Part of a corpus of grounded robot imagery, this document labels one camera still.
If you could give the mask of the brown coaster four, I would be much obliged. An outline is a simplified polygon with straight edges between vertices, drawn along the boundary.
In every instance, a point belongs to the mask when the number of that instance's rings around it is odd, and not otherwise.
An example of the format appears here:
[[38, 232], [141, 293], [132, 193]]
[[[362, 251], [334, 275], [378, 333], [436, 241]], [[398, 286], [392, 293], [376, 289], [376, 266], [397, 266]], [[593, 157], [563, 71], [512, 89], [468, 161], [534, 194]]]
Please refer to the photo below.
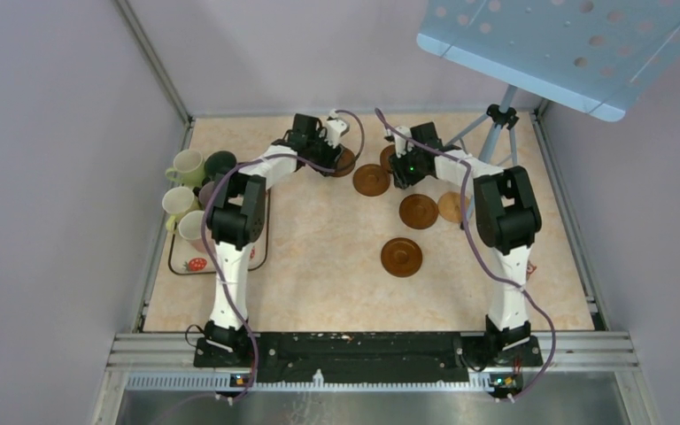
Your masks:
[[400, 202], [398, 215], [409, 228], [423, 230], [436, 223], [439, 212], [437, 203], [431, 197], [412, 194]]

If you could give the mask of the brown coaster one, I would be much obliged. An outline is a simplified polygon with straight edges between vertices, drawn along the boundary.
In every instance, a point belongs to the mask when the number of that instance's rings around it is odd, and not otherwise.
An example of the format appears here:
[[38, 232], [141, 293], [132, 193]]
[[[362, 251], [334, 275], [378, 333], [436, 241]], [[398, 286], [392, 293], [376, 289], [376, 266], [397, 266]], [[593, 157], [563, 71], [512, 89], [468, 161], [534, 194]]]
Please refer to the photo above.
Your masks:
[[354, 152], [350, 149], [342, 148], [335, 163], [334, 172], [330, 176], [336, 178], [344, 177], [354, 170], [355, 164], [356, 158]]

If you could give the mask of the strawberry print tray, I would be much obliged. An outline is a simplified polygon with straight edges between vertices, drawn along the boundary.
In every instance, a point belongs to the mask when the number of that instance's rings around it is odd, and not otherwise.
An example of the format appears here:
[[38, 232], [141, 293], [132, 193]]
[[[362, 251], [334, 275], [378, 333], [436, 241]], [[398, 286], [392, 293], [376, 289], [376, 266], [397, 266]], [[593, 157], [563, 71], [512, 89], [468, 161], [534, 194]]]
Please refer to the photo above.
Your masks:
[[[270, 201], [270, 192], [267, 192], [266, 224], [258, 241], [251, 249], [249, 271], [258, 270], [267, 262], [270, 233]], [[179, 236], [178, 224], [172, 236], [167, 262], [169, 269], [177, 275], [212, 274], [215, 272], [213, 261], [209, 258], [208, 254], [194, 250]]]

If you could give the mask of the brown coaster five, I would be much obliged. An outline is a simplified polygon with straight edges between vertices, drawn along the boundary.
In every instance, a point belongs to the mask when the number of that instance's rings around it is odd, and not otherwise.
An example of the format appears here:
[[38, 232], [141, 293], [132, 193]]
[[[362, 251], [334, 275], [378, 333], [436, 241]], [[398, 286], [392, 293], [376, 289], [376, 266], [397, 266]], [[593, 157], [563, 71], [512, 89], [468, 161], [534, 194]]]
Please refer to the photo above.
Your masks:
[[384, 244], [380, 252], [382, 267], [396, 277], [410, 277], [416, 274], [423, 263], [423, 252], [415, 241], [396, 237]]

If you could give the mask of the light wooden coaster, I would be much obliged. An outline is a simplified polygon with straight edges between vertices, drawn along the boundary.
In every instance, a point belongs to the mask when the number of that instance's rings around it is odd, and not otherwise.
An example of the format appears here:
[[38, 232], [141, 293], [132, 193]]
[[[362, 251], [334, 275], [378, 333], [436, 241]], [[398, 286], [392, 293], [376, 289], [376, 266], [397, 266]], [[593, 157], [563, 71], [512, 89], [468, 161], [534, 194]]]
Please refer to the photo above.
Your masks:
[[470, 197], [463, 197], [459, 192], [445, 192], [437, 201], [439, 215], [447, 221], [461, 224], [463, 217], [468, 216]]

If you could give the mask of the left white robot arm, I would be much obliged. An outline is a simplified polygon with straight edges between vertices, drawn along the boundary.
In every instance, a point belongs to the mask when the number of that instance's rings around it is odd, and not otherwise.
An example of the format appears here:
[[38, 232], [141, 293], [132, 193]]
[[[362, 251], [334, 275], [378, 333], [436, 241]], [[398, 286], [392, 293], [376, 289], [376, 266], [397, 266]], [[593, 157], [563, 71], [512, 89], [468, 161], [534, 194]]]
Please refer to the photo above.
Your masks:
[[257, 158], [240, 162], [230, 151], [217, 151], [207, 159], [205, 172], [214, 187], [200, 233], [217, 277], [195, 367], [256, 366], [259, 350], [248, 324], [246, 290], [251, 250], [267, 224], [267, 193], [302, 166], [335, 174], [345, 152], [340, 140], [348, 129], [337, 110], [326, 120], [298, 113], [284, 136]]

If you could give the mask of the brown coaster three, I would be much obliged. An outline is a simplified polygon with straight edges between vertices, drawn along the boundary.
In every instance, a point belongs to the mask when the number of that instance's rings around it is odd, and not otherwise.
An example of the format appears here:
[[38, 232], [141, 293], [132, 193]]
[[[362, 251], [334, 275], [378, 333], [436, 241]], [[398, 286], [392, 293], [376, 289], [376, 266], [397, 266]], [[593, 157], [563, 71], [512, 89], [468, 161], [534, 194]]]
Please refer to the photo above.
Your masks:
[[390, 174], [380, 165], [360, 166], [353, 174], [355, 190], [365, 197], [378, 197], [390, 186]]

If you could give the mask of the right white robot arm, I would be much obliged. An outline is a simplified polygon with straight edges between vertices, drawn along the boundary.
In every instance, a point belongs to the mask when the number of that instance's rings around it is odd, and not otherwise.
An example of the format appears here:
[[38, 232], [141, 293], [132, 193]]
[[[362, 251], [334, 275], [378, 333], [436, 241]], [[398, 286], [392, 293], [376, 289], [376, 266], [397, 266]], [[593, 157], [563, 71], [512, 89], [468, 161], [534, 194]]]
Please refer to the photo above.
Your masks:
[[406, 189], [433, 177], [458, 185], [462, 200], [473, 206], [476, 230], [466, 222], [461, 227], [469, 245], [479, 239], [490, 248], [497, 265], [490, 269], [481, 254], [475, 256], [495, 282], [476, 357], [480, 368], [508, 364], [531, 337], [525, 285], [531, 248], [542, 227], [527, 170], [494, 166], [462, 149], [445, 147], [431, 122], [413, 128], [386, 125], [384, 133], [395, 145], [390, 168], [397, 187]]

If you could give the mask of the brown coaster two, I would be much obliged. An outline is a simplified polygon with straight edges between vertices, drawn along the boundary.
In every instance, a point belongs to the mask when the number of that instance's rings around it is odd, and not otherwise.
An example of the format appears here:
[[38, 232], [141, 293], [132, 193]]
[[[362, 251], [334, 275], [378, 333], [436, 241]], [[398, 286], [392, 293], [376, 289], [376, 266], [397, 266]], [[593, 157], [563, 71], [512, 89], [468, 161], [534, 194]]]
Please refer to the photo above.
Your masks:
[[386, 146], [379, 154], [379, 163], [382, 169], [388, 174], [392, 174], [390, 159], [396, 156], [396, 147], [394, 144]]

